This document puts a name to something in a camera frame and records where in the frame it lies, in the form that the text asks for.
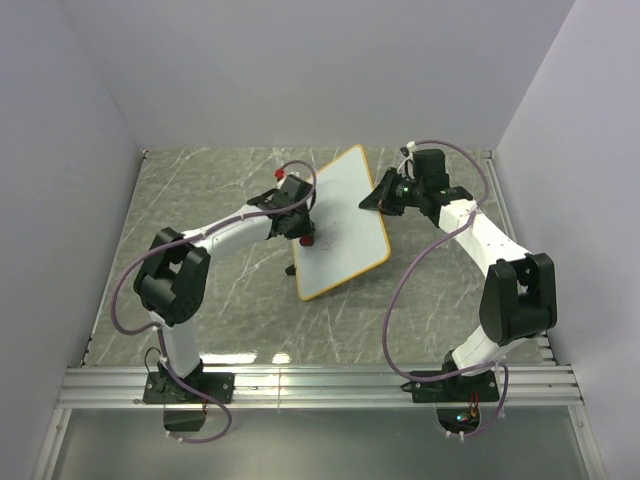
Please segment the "red whiteboard eraser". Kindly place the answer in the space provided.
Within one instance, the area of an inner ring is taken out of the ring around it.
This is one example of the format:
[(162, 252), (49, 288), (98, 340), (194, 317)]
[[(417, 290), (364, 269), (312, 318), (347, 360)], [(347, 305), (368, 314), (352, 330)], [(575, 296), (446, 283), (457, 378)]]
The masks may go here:
[(299, 245), (302, 247), (313, 246), (315, 243), (315, 238), (313, 235), (305, 235), (299, 239)]

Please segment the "yellow framed whiteboard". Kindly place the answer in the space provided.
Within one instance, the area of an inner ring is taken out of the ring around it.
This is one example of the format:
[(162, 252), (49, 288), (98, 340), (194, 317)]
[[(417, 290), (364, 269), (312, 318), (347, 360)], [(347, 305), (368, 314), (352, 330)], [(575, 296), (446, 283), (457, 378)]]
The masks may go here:
[(359, 204), (374, 189), (365, 150), (347, 149), (317, 173), (314, 243), (292, 242), (297, 293), (309, 301), (385, 263), (391, 245), (377, 211)]

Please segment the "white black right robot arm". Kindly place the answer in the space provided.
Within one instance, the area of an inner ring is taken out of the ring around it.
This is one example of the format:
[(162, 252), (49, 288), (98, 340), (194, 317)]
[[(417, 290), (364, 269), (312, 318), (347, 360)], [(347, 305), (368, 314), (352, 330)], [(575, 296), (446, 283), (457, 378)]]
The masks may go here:
[(401, 216), (405, 209), (415, 208), (442, 231), (442, 237), (414, 259), (412, 268), (453, 240), (481, 271), (485, 283), (479, 325), (447, 354), (441, 371), (407, 373), (397, 365), (391, 367), (415, 391), (440, 392), (462, 401), (513, 347), (556, 325), (556, 279), (547, 254), (529, 252), (482, 212), (486, 195), (474, 198), (466, 188), (451, 184), (445, 145), (422, 141), (402, 147), (402, 164), (388, 168), (359, 207), (385, 216)]

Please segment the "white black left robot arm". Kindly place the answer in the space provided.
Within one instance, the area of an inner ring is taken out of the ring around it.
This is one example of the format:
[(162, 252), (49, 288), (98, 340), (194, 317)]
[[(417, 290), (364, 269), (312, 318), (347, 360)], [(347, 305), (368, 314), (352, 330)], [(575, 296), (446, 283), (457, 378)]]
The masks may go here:
[(165, 228), (156, 235), (134, 280), (134, 292), (158, 335), (159, 378), (178, 401), (205, 394), (193, 317), (204, 301), (210, 267), (241, 248), (279, 236), (312, 241), (315, 199), (313, 183), (278, 170), (276, 187), (233, 214), (199, 229)]

